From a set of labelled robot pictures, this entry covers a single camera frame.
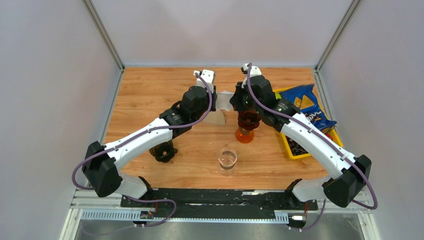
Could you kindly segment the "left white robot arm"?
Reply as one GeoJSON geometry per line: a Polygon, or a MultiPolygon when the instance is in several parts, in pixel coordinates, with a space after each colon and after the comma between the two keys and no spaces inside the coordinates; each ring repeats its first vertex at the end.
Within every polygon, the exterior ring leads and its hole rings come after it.
{"type": "Polygon", "coordinates": [[[88,145],[85,159],[77,165],[90,183],[89,189],[99,198],[117,193],[132,197],[140,207],[153,201],[153,193],[142,177],[121,172],[127,163],[154,147],[175,139],[214,112],[216,87],[211,84],[191,86],[182,99],[145,127],[119,140],[88,145]]]}

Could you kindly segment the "white paper coffee filter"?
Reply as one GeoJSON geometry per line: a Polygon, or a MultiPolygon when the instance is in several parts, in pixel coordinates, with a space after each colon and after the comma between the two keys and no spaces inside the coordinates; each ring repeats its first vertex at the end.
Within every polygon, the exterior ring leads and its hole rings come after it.
{"type": "Polygon", "coordinates": [[[222,92],[217,92],[216,95],[215,108],[217,110],[233,110],[233,105],[230,103],[230,99],[234,96],[233,92],[224,90],[222,92]]]}

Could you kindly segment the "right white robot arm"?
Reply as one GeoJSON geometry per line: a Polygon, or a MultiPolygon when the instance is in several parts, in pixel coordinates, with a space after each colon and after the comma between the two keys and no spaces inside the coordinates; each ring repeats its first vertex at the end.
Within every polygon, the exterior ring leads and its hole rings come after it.
{"type": "Polygon", "coordinates": [[[289,100],[278,100],[270,81],[263,75],[238,82],[229,102],[235,111],[252,112],[266,125],[294,140],[327,171],[327,177],[293,182],[289,186],[291,191],[285,195],[290,208],[298,209],[306,201],[324,199],[346,208],[369,185],[371,160],[336,144],[289,100]]]}

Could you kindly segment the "brown plastic coffee dripper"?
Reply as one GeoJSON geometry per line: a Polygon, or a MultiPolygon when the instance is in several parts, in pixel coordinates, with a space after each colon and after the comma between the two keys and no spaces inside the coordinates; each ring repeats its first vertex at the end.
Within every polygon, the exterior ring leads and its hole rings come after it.
{"type": "Polygon", "coordinates": [[[246,131],[253,131],[259,127],[261,117],[252,111],[239,111],[237,116],[238,126],[246,131]]]}

